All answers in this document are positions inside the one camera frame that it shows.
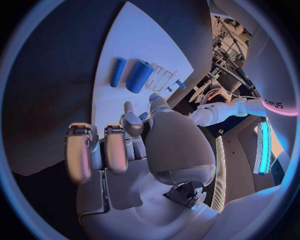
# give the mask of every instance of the robot forearm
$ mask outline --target robot forearm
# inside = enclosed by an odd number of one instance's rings
[[[247,100],[238,97],[229,103],[215,102],[198,106],[198,109],[189,115],[189,119],[202,127],[217,124],[229,116],[245,117],[248,114],[267,116],[261,99]]]

